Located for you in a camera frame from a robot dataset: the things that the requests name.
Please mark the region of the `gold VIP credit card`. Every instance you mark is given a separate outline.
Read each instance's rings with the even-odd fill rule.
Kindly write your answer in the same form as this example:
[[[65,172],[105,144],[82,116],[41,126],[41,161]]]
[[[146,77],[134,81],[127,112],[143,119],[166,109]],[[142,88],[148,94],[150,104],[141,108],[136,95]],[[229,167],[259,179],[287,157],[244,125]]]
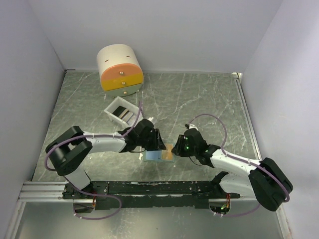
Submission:
[[[173,144],[165,144],[166,149],[161,152],[161,159],[165,162],[173,162],[174,154],[172,153]]]

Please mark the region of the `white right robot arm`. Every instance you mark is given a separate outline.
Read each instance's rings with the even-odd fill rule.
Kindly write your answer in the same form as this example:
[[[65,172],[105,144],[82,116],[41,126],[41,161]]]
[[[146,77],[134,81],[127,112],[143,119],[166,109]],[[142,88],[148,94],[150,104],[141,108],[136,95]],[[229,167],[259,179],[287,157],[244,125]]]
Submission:
[[[211,186],[217,198],[238,194],[254,198],[269,211],[276,211],[288,201],[293,185],[270,158],[259,161],[240,158],[222,150],[220,146],[208,144],[196,128],[179,135],[172,153],[179,157],[195,157],[202,165],[222,170]]]

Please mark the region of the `green card holder book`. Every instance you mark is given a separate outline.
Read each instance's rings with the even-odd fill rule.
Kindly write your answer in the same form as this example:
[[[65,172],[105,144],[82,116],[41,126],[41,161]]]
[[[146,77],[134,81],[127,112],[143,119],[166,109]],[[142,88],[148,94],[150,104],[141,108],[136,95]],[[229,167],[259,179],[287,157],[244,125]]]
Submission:
[[[161,159],[161,152],[162,152],[162,150],[145,151],[145,152],[143,152],[143,161],[145,161],[145,162],[165,162]]]

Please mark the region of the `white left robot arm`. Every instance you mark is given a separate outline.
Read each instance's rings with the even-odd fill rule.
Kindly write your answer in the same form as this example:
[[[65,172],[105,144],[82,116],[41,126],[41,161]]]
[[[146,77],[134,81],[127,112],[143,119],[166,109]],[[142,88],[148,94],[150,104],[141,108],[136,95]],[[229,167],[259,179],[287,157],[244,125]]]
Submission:
[[[137,147],[147,151],[165,150],[159,129],[148,119],[142,119],[134,127],[109,134],[84,132],[73,126],[47,146],[46,161],[51,161],[53,171],[75,186],[75,193],[82,199],[93,193],[91,180],[80,168],[85,157],[97,152],[133,152]]]

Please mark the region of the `black credit card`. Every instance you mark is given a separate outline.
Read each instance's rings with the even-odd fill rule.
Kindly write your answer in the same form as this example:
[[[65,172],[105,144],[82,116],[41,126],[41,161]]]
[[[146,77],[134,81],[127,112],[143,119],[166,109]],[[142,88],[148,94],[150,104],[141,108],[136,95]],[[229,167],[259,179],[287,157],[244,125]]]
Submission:
[[[116,117],[122,119],[127,113],[129,112],[129,110],[123,106],[118,106],[114,111],[113,111],[113,115],[115,115]]]

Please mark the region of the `white card tray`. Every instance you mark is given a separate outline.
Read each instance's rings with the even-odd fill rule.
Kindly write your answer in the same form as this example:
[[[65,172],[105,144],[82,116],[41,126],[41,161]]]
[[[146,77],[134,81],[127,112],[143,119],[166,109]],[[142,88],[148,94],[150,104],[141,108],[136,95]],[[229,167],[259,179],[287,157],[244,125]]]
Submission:
[[[104,109],[109,119],[119,124],[122,128],[128,128],[134,125],[138,111],[138,106],[133,105],[121,97],[116,97]]]

